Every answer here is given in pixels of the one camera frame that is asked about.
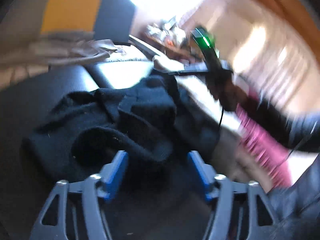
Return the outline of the person's right hand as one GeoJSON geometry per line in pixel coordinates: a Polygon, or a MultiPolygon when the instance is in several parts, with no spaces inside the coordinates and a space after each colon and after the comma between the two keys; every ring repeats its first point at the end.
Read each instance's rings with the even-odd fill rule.
{"type": "Polygon", "coordinates": [[[206,86],[215,100],[219,100],[225,111],[234,112],[238,104],[248,100],[248,95],[243,89],[233,83],[233,72],[222,69],[217,73],[209,73],[206,86]]]}

